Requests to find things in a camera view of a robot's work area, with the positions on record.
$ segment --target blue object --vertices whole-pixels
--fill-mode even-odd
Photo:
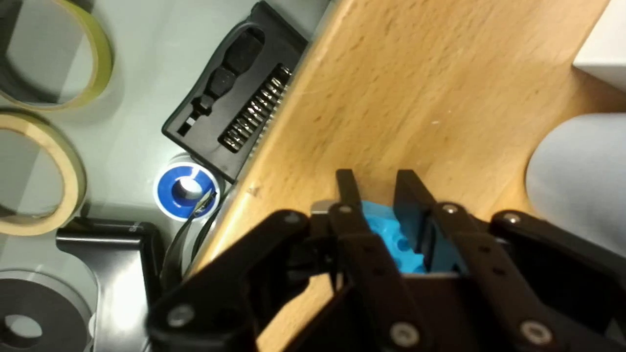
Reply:
[[[401,231],[391,207],[364,202],[364,217],[370,229],[385,243],[397,270],[401,274],[424,274],[424,256],[413,252],[409,239]]]
[[[217,192],[217,186],[213,176],[199,166],[180,164],[162,174],[156,186],[156,198],[160,207],[172,217],[188,219],[197,200],[188,200],[180,192],[176,192],[176,186],[182,180],[194,182],[199,188],[199,194],[205,194],[209,190]],[[211,203],[201,211],[199,217],[213,211],[215,205],[217,205],[217,198],[211,200]]]

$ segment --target screw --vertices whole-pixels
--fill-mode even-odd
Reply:
[[[282,221],[285,221],[285,223],[299,223],[299,217],[297,217],[297,213],[289,211]]]
[[[399,348],[417,346],[419,338],[420,338],[419,331],[413,325],[403,323],[403,321],[391,325],[389,336],[391,336],[393,344]]]
[[[442,209],[444,209],[446,213],[456,213],[456,211],[458,211],[458,205],[454,205],[454,203],[444,203]]]
[[[505,213],[505,215],[503,215],[503,219],[505,219],[507,223],[510,223],[510,225],[514,225],[514,223],[520,223],[520,221],[522,221],[522,217],[520,217],[520,215],[516,215],[516,213]]]
[[[194,321],[195,311],[192,305],[176,305],[170,313],[168,313],[168,325],[172,329],[180,329],[184,325],[188,325],[190,321]]]
[[[352,213],[352,207],[350,205],[340,205],[338,211],[340,213]]]
[[[552,331],[538,321],[524,321],[520,333],[534,346],[546,346],[553,340]]]

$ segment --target white object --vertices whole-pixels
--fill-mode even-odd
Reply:
[[[626,0],[610,0],[573,67],[626,92]]]
[[[532,207],[550,223],[626,256],[626,114],[565,121],[526,170]]]

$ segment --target wooden table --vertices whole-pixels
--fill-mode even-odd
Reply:
[[[354,168],[389,203],[397,168],[487,219],[526,209],[524,166],[542,137],[626,96],[571,69],[604,0],[338,0],[207,245],[215,258],[280,207],[336,198]],[[260,336],[280,350],[330,297],[325,278]]]

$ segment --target masking tape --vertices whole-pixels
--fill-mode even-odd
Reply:
[[[111,47],[100,24],[96,22],[96,18],[90,12],[82,10],[80,6],[72,4],[70,0],[55,0],[55,4],[59,6],[59,10],[70,14],[76,20],[80,31],[86,35],[90,53],[92,53],[90,55],[92,74],[86,88],[62,104],[21,102],[19,98],[2,92],[2,82],[0,82],[0,96],[21,110],[55,112],[55,110],[80,108],[92,102],[94,98],[98,98],[111,78],[111,71],[113,71]]]
[[[43,217],[0,217],[0,233],[14,237],[35,237],[57,231],[70,221],[84,200],[86,178],[78,155],[51,125],[25,114],[0,114],[0,131],[23,135],[41,147],[53,159],[62,180],[62,200],[53,213]]]

